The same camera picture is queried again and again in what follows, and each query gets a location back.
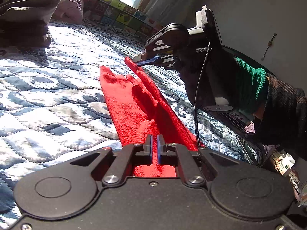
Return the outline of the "black gloved right hand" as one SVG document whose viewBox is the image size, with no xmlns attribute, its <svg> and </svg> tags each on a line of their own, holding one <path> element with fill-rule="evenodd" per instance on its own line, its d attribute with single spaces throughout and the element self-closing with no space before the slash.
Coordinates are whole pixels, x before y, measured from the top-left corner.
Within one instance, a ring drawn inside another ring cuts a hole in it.
<svg viewBox="0 0 307 230">
<path fill-rule="evenodd" d="M 178 53 L 180 63 L 174 64 L 185 84 L 191 104 L 204 108 L 214 103 L 213 89 L 207 70 L 216 77 L 226 99 L 234 108 L 247 114 L 254 114 L 266 103 L 268 78 L 262 68 L 253 68 L 240 58 L 224 49 L 186 49 Z"/>
</svg>

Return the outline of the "dark sleeved right forearm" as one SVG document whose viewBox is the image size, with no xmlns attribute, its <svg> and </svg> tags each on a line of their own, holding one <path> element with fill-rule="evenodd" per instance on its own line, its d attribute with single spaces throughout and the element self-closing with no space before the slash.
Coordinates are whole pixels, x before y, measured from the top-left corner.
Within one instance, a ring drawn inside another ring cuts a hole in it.
<svg viewBox="0 0 307 230">
<path fill-rule="evenodd" d="M 265 145 L 283 146 L 306 159 L 306 95 L 301 88 L 268 75 L 263 117 L 256 137 Z"/>
</svg>

